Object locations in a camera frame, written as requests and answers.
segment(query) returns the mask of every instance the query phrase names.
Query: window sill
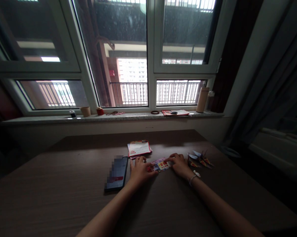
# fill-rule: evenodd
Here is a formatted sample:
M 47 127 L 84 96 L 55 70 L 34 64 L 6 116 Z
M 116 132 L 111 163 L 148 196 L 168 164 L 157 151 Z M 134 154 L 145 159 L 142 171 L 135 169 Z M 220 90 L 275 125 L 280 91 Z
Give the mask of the window sill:
M 162 113 L 153 115 L 151 113 L 126 113 L 123 115 L 91 115 L 84 118 L 78 115 L 77 118 L 70 116 L 42 116 L 42 117 L 21 117 L 8 121 L 1 122 L 1 125 L 31 125 L 31 124 L 57 124 L 57 123 L 86 123 L 86 122 L 116 122 L 116 121 L 139 121 L 139 120 L 155 120 L 155 119 L 193 119 L 193 118 L 212 118 L 223 117 L 223 113 L 214 113 L 205 111 L 197 113 L 196 111 L 189 111 L 192 113 L 191 117 L 175 117 L 164 116 Z

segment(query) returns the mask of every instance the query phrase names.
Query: bracelet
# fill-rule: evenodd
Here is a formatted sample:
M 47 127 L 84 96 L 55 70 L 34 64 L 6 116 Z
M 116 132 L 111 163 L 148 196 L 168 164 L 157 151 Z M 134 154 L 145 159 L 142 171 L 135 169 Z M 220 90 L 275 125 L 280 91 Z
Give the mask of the bracelet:
M 189 185 L 192 187 L 192 185 L 191 185 L 191 181 L 192 181 L 192 179 L 194 178 L 194 177 L 196 177 L 196 176 L 198 176 L 199 178 L 201 178 L 201 176 L 200 176 L 200 174 L 198 173 L 198 172 L 196 172 L 195 170 L 193 171 L 194 172 L 194 176 L 192 176 L 192 178 L 191 179 L 188 179 L 188 182 L 189 182 Z

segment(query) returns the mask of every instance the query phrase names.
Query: person's left hand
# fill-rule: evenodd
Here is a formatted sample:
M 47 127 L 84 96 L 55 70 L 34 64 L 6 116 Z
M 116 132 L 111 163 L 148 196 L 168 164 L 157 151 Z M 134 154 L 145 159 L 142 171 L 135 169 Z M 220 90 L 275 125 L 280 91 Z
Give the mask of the person's left hand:
M 153 164 L 144 163 L 144 160 L 146 160 L 146 158 L 144 156 L 140 156 L 135 158 L 135 165 L 132 160 L 130 162 L 131 178 L 127 184 L 131 185 L 135 189 L 139 188 L 148 179 L 158 174 L 158 171 L 148 172 L 147 167 L 151 167 Z

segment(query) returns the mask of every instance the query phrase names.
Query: window glass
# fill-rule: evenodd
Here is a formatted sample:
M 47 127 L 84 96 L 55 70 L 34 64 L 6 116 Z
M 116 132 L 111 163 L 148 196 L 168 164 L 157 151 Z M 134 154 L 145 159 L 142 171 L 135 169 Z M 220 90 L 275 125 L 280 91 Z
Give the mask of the window glass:
M 33 110 L 89 106 L 80 80 L 18 80 L 17 83 Z
M 0 0 L 0 46 L 6 60 L 68 61 L 47 0 Z
M 74 2 L 100 105 L 148 106 L 146 1 Z
M 157 106 L 196 105 L 207 80 L 157 80 Z
M 216 0 L 165 0 L 162 64 L 207 63 L 216 7 Z

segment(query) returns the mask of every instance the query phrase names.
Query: smartphone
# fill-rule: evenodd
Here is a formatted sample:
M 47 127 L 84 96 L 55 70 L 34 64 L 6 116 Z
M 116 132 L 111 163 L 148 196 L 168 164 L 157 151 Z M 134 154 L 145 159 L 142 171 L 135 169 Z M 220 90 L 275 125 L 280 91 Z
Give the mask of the smartphone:
M 127 156 L 114 159 L 109 177 L 104 185 L 105 192 L 121 190 L 124 187 L 128 160 Z

